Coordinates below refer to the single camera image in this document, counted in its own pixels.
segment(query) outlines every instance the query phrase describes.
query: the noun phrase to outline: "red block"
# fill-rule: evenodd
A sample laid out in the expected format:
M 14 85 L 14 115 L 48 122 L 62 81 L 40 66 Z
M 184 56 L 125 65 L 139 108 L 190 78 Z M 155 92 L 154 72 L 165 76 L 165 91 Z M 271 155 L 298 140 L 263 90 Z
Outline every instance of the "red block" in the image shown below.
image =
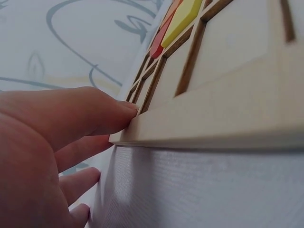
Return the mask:
M 166 31 L 171 23 L 172 18 L 173 18 L 173 14 L 168 18 L 167 22 L 163 25 L 161 30 L 155 36 L 155 39 L 152 43 L 151 50 L 150 50 L 150 56 L 152 58 L 157 58 L 162 53 L 162 50 L 163 50 L 163 47 L 161 46 L 162 39 L 166 34 Z
M 168 12 L 164 18 L 164 20 L 161 23 L 160 28 L 162 28 L 165 23 L 168 21 L 168 19 L 171 18 L 171 16 L 175 13 L 176 9 L 180 6 L 183 0 L 174 0 L 173 3 L 171 4 L 170 8 L 168 9 Z

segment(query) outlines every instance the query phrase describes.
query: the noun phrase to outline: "wooden frame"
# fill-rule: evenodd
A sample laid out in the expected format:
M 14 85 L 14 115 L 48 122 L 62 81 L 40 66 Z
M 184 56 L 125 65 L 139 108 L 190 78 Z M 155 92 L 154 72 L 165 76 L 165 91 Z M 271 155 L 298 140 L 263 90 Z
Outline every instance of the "wooden frame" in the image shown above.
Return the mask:
M 187 91 L 206 23 L 233 1 L 203 0 L 197 18 L 139 73 L 134 85 L 154 72 L 139 115 L 110 142 L 170 148 L 304 146 L 304 40 L 296 37 L 288 0 L 267 0 L 266 54 Z M 149 110 L 167 58 L 186 40 L 191 45 L 174 98 Z

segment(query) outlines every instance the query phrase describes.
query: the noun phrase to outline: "yellow piece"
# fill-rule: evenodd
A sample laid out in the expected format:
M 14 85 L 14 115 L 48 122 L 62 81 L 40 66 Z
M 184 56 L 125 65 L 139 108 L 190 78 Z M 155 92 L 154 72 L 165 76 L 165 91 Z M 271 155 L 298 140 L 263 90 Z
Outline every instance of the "yellow piece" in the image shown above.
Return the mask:
M 197 17 L 202 0 L 184 0 L 177 8 L 161 46 L 166 48 Z

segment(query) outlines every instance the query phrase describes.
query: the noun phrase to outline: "wooden board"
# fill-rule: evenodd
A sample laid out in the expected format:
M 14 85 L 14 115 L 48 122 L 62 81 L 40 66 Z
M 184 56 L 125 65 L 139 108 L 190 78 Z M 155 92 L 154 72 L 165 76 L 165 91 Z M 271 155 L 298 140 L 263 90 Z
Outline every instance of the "wooden board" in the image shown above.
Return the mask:
M 304 22 L 294 19 L 291 1 L 204 0 L 191 25 L 159 56 L 150 89 L 140 93 L 150 107 L 110 141 L 170 148 L 304 147 Z M 230 33 L 238 42 L 229 46 Z
M 231 2 L 206 25 L 188 90 L 266 54 L 268 31 L 265 0 Z
M 202 0 L 185 0 L 177 8 L 161 46 L 170 43 L 197 17 Z
M 164 105 L 173 99 L 189 48 L 190 42 L 186 41 L 167 59 L 148 110 Z
M 180 6 L 183 0 L 173 0 L 164 20 L 161 23 L 160 29 L 167 23 L 167 21 L 174 15 L 176 9 Z

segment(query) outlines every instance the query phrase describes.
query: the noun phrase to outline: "skin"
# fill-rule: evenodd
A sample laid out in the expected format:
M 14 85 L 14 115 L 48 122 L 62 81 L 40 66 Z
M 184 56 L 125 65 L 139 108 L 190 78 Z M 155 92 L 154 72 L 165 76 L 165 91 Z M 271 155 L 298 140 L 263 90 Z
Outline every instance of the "skin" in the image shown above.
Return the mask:
M 112 145 L 136 106 L 91 87 L 0 94 L 0 223 L 83 228 L 89 207 L 68 206 L 99 181 L 88 168 L 58 177 Z

